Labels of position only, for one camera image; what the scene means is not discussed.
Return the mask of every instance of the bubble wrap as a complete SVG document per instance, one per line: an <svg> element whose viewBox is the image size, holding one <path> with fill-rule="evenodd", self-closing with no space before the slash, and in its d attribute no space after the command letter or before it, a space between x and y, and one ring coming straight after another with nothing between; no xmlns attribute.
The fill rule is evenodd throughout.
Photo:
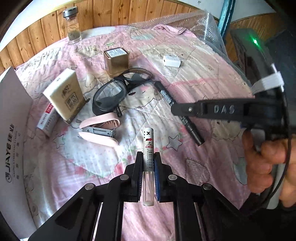
<svg viewBox="0 0 296 241"><path fill-rule="evenodd" d="M130 26L147 29L153 28L158 24L187 28L198 38L204 40L205 42L214 44L218 50L227 55L225 45L218 30L217 24L213 16L206 11L197 10L190 13L164 16L146 22L132 23Z"/></svg>

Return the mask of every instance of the white charger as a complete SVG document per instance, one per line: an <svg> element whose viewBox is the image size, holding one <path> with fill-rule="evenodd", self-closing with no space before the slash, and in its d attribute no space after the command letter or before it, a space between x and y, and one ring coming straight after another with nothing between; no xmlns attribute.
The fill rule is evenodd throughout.
<svg viewBox="0 0 296 241"><path fill-rule="evenodd" d="M181 65L181 60L178 57L164 55L163 65L168 67L179 68Z"/></svg>

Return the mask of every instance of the red label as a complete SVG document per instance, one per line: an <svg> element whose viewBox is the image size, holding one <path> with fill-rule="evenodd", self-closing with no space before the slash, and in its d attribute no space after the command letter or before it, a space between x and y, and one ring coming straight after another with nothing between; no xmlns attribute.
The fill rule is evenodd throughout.
<svg viewBox="0 0 296 241"><path fill-rule="evenodd" d="M52 111L53 107L54 106L50 103L45 112L49 114Z"/></svg>

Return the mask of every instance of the human hand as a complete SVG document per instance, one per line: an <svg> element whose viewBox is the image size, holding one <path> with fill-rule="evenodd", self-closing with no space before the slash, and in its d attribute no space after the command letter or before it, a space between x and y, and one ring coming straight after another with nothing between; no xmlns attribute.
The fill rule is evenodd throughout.
<svg viewBox="0 0 296 241"><path fill-rule="evenodd" d="M265 141L261 146L261 153L258 153L251 132L244 131L242 143L247 161L248 188L253 193L261 193L272 185L272 165L285 162L288 140ZM279 197L285 207L291 207L296 203L296 139L292 139L291 144L290 162Z"/></svg>

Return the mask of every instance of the silver screw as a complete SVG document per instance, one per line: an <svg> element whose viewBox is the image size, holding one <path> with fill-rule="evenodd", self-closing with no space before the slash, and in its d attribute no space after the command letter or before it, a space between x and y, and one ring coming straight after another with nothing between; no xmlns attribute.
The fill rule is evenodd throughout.
<svg viewBox="0 0 296 241"><path fill-rule="evenodd" d="M124 181L124 180L127 180L129 178L129 176L127 174L122 174L120 176L120 180Z"/></svg>
<svg viewBox="0 0 296 241"><path fill-rule="evenodd" d="M85 187L86 190L91 190L91 189L94 188L94 184L92 184L92 183L88 183L88 184L86 184L84 187Z"/></svg>
<svg viewBox="0 0 296 241"><path fill-rule="evenodd" d="M171 175L168 176L168 178L169 178L171 181L174 181L174 180L176 180L178 177L177 177L176 175L174 175L174 174L171 174Z"/></svg>
<svg viewBox="0 0 296 241"><path fill-rule="evenodd" d="M203 187L205 190L211 190L211 189L212 189L212 185L209 184L209 183L205 183L202 187Z"/></svg>

